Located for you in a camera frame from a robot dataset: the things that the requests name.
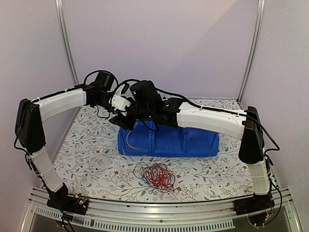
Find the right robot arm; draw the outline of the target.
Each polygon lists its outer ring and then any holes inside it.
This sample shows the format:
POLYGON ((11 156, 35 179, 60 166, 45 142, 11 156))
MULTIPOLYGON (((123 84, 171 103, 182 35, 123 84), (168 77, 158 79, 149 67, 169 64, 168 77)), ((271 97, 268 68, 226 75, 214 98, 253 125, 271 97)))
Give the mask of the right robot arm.
POLYGON ((239 159, 249 169, 255 196, 250 199, 254 211, 268 203, 271 190, 269 168, 266 162, 264 135, 257 109, 226 110, 195 104, 179 94, 171 94, 167 100, 160 96, 162 90, 152 81, 138 81, 129 85, 120 83, 112 92, 109 104, 117 112, 110 121, 119 127, 132 130, 136 121, 152 121, 157 126, 195 128, 223 133, 241 140, 239 159))

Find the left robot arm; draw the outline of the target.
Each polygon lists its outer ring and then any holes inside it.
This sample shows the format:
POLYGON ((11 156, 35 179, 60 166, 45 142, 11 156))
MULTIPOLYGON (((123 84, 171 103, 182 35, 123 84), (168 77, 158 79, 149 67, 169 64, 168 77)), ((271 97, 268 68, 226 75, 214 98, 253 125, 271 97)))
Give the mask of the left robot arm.
POLYGON ((68 189, 60 180, 46 150, 43 122, 67 110, 84 105, 101 106, 109 112, 127 115, 131 105, 122 94, 125 84, 119 84, 109 71, 97 70, 94 82, 82 83, 72 88, 38 97, 34 100, 23 99, 19 103, 14 144, 17 150, 25 152, 25 159, 31 169, 44 183, 50 199, 62 210, 72 205, 68 189))

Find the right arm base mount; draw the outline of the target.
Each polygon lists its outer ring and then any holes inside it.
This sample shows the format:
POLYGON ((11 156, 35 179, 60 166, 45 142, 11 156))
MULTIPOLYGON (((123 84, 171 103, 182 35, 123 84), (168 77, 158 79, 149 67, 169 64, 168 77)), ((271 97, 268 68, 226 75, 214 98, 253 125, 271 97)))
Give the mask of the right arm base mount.
POLYGON ((271 193, 256 195, 233 201, 237 216, 246 215, 249 223, 254 227, 263 227, 273 214, 275 206, 271 193))

